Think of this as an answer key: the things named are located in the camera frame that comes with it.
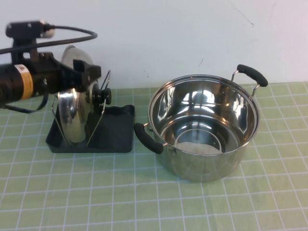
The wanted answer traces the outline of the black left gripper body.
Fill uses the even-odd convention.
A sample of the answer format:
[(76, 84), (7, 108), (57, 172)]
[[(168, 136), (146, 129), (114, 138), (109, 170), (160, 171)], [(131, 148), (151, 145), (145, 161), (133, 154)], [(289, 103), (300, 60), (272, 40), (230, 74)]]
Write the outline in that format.
[(61, 85), (61, 65), (52, 52), (30, 52), (30, 71), (33, 79), (32, 95), (57, 93)]

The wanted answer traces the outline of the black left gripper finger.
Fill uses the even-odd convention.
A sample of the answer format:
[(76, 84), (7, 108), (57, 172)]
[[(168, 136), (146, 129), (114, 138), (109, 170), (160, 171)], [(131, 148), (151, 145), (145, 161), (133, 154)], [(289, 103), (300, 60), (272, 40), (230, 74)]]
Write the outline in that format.
[(61, 65), (61, 85), (63, 87), (87, 87), (90, 84), (90, 76), (85, 66), (78, 66), (73, 69)]
[(89, 76), (90, 79), (98, 79), (101, 77), (101, 67), (99, 65), (89, 64), (83, 60), (73, 60), (74, 70)]

